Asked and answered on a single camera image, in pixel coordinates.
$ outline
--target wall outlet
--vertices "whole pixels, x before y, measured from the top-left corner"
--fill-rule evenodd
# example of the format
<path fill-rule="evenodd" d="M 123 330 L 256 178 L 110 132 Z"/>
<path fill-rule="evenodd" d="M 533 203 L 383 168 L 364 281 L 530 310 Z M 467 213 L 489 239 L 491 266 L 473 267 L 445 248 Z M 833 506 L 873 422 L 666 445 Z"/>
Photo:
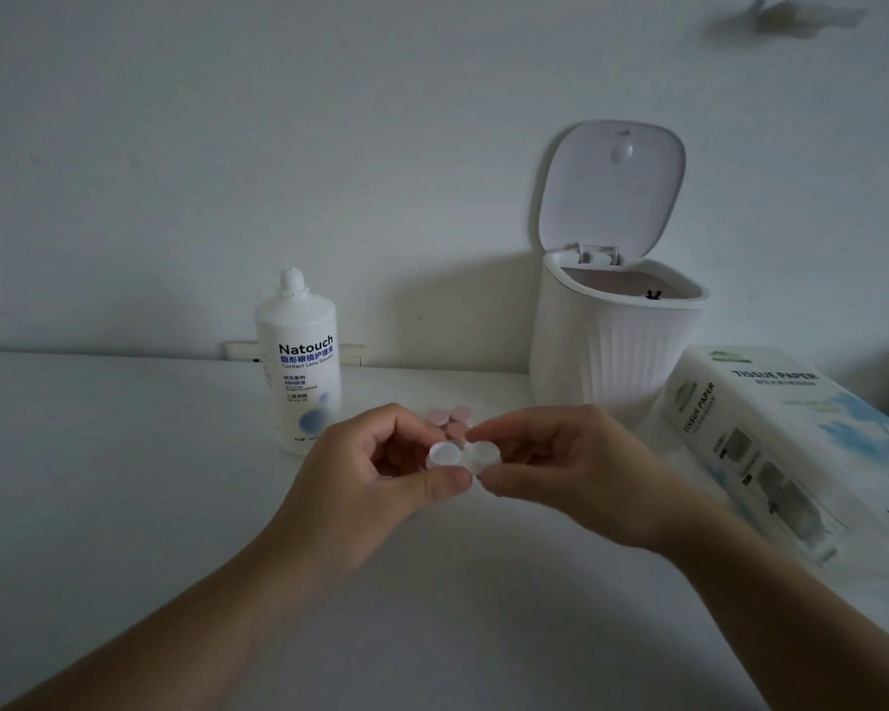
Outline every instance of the wall outlet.
<path fill-rule="evenodd" d="M 261 345 L 255 341 L 225 341 L 224 358 L 234 362 L 260 362 Z M 340 344 L 339 364 L 361 367 L 366 355 L 365 344 Z"/>

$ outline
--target hand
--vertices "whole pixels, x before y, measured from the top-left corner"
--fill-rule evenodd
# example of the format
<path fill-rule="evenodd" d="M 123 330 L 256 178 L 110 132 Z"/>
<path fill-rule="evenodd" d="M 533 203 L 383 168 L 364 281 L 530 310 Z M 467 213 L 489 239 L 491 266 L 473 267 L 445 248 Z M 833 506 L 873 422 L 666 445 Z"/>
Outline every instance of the hand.
<path fill-rule="evenodd" d="M 597 534 L 657 549 L 697 495 L 598 406 L 515 411 L 472 428 L 506 464 L 481 474 L 500 497 L 550 506 Z"/>
<path fill-rule="evenodd" d="M 421 469 L 428 448 L 444 440 L 442 430 L 397 404 L 333 424 L 264 536 L 329 576 L 354 571 L 413 513 L 470 488 L 467 469 Z"/>

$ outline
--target wall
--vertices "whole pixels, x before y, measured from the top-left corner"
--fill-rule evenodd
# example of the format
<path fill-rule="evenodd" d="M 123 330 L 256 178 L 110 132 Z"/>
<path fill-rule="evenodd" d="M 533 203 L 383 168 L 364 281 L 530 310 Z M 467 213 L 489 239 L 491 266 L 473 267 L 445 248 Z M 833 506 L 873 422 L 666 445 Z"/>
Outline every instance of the wall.
<path fill-rule="evenodd" d="M 301 266 L 372 363 L 524 370 L 560 130 L 666 125 L 702 337 L 889 410 L 889 0 L 0 0 L 0 349 L 214 357 Z"/>

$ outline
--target hanging object on wall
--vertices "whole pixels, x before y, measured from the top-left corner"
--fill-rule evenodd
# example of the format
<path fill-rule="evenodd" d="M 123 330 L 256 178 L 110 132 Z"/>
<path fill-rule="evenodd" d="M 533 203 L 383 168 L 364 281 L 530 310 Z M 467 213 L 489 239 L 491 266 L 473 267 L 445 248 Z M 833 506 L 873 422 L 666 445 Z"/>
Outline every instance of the hanging object on wall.
<path fill-rule="evenodd" d="M 799 0 L 783 0 L 770 5 L 767 0 L 755 0 L 754 16 L 761 34 L 810 40 L 824 27 L 853 29 L 863 22 L 866 10 Z"/>

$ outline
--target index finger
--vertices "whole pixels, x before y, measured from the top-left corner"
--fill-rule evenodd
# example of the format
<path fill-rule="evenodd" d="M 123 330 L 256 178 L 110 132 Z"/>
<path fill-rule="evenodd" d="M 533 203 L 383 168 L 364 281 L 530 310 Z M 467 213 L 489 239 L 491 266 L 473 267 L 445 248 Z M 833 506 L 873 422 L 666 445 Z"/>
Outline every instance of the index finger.
<path fill-rule="evenodd" d="M 574 422 L 573 406 L 532 406 L 511 411 L 478 424 L 467 431 L 467 441 L 539 442 L 550 441 L 569 423 Z"/>
<path fill-rule="evenodd" d="M 349 419 L 348 424 L 363 435 L 369 455 L 392 436 L 427 447 L 445 440 L 442 430 L 400 404 L 387 404 L 363 411 Z"/>

